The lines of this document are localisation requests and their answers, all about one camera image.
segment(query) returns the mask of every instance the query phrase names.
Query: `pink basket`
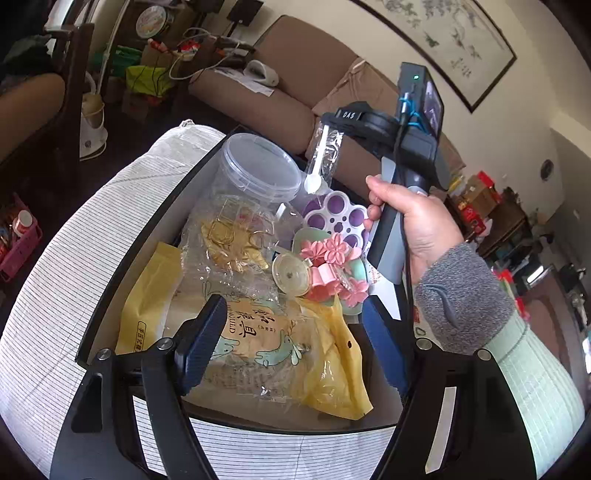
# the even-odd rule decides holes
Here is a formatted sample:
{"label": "pink basket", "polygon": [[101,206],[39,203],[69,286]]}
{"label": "pink basket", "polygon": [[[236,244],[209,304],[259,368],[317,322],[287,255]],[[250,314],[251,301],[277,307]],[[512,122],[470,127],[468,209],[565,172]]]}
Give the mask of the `pink basket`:
{"label": "pink basket", "polygon": [[[29,210],[21,201],[18,195],[14,194],[15,203],[21,210]],[[20,237],[6,254],[6,257],[0,263],[0,278],[5,282],[10,281],[18,273],[23,263],[33,253],[35,247],[41,241],[43,232],[37,224],[37,219],[33,216],[33,224],[22,237]]]}

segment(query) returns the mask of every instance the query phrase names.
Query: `yellow bag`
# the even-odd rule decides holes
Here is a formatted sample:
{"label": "yellow bag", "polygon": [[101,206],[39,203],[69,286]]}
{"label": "yellow bag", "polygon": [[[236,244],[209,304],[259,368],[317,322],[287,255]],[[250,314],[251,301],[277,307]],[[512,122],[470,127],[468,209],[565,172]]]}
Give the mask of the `yellow bag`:
{"label": "yellow bag", "polygon": [[181,251],[159,242],[125,301],[117,355],[147,350],[162,338],[170,301],[182,278]]}
{"label": "yellow bag", "polygon": [[159,98],[174,86],[174,82],[168,76],[168,69],[146,65],[127,67],[125,69],[125,83],[127,88],[134,93],[144,93]]}
{"label": "yellow bag", "polygon": [[349,420],[359,420],[373,409],[363,384],[361,348],[343,318],[343,309],[335,296],[332,307],[298,299],[304,314],[317,321],[324,363],[318,362],[308,378],[318,383],[302,403],[316,410]]}

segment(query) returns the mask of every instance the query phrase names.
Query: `metal screw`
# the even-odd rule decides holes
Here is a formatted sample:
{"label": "metal screw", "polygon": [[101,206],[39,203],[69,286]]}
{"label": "metal screw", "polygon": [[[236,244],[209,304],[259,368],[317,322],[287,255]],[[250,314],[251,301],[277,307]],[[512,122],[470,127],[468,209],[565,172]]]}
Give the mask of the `metal screw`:
{"label": "metal screw", "polygon": [[173,345],[173,340],[172,338],[161,338],[160,340],[158,340],[158,343],[156,343],[156,347],[158,347],[158,350],[168,350],[170,347],[172,347]]}
{"label": "metal screw", "polygon": [[419,338],[419,340],[417,340],[417,347],[421,350],[430,350],[432,346],[433,344],[428,338]]}
{"label": "metal screw", "polygon": [[109,348],[103,348],[99,350],[99,353],[96,354],[96,357],[99,360],[107,360],[111,356],[111,350]]}
{"label": "metal screw", "polygon": [[492,358],[492,355],[488,350],[478,350],[476,354],[480,360],[484,360],[485,362],[488,362]]}

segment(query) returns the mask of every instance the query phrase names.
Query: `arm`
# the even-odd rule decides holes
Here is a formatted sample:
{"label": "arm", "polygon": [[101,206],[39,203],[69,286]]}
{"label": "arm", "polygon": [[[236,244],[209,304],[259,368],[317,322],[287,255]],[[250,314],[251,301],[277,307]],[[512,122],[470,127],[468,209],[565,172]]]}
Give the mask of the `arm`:
{"label": "arm", "polygon": [[[463,243],[441,202],[368,178],[375,204],[404,213],[415,299],[444,350],[471,355],[486,348],[513,393],[530,438],[538,477],[568,447],[584,420],[572,379],[533,334],[484,260]],[[445,297],[449,307],[444,309]]]}

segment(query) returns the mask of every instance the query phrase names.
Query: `yellow bag on floor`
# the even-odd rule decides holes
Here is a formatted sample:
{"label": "yellow bag on floor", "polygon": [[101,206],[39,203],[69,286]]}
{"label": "yellow bag on floor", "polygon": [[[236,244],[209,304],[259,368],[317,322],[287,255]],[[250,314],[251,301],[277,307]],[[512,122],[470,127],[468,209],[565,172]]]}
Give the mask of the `yellow bag on floor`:
{"label": "yellow bag on floor", "polygon": [[125,83],[127,88],[134,93],[144,93],[159,98],[174,86],[174,82],[168,76],[168,69],[146,65],[127,67],[125,69]]}

